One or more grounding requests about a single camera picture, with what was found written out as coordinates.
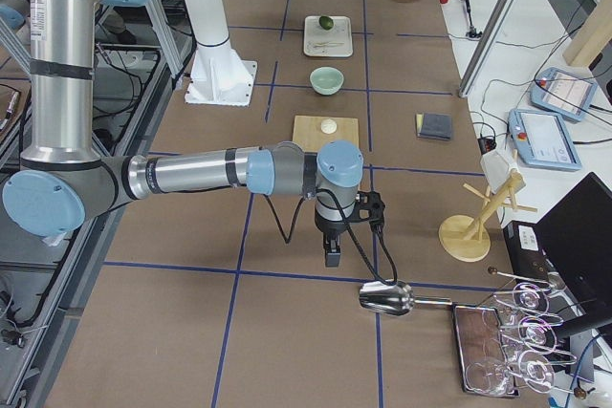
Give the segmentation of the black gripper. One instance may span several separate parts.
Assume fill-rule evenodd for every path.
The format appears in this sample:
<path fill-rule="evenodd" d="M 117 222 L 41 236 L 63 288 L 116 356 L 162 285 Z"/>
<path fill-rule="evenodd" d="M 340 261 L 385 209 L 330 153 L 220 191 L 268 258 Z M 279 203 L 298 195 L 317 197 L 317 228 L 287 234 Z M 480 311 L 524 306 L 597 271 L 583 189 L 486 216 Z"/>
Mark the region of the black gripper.
<path fill-rule="evenodd" d="M 346 224 L 343 221 L 331 221 L 316 214 L 315 225 L 323 234 L 325 267 L 337 268 L 341 258 L 339 237 L 346 231 Z"/>

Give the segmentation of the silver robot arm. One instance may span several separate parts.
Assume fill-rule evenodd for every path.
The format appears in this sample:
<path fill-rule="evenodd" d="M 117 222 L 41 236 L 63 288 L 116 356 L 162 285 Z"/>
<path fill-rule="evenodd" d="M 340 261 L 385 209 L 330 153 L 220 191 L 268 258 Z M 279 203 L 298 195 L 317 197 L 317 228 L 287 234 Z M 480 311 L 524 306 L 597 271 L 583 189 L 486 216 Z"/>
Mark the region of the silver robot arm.
<path fill-rule="evenodd" d="M 103 157 L 92 145 L 95 12 L 105 0 L 31 0 L 33 132 L 20 170 L 4 185 L 9 217 L 49 237 L 153 194 L 245 187 L 316 203 L 326 264 L 365 206 L 363 158 L 346 140 L 316 153 L 284 141 L 174 157 Z"/>

